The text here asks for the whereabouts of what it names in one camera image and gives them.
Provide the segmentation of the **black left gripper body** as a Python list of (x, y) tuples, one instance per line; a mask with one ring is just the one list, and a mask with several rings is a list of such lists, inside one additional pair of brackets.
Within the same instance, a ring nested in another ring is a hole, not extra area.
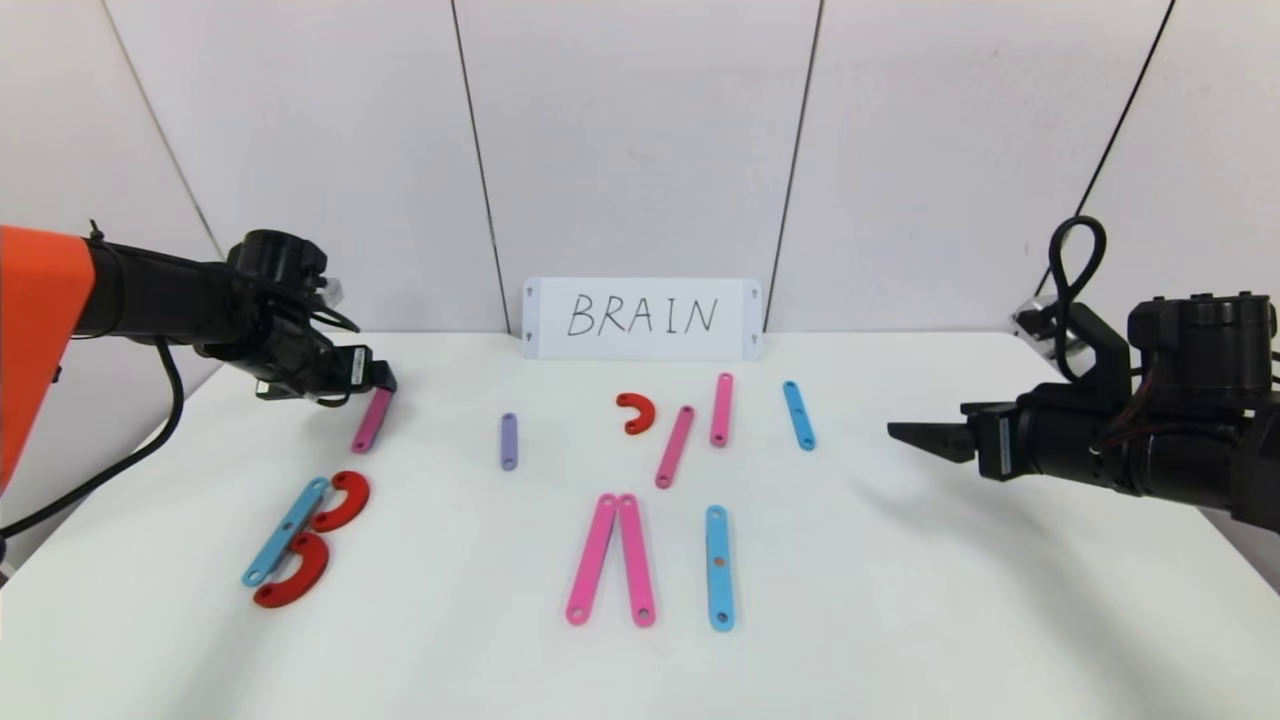
[(367, 388), (367, 347), (337, 346), (307, 322), (270, 315), (270, 400), (346, 401)]

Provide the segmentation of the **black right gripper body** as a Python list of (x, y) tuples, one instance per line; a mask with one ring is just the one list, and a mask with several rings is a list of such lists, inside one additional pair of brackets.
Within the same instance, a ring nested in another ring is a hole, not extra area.
[(1125, 452), (1093, 451), (1101, 429), (1102, 416), (1060, 407), (1019, 406), (1004, 416), (975, 416), (979, 473), (1000, 482), (1055, 477), (1130, 495)]

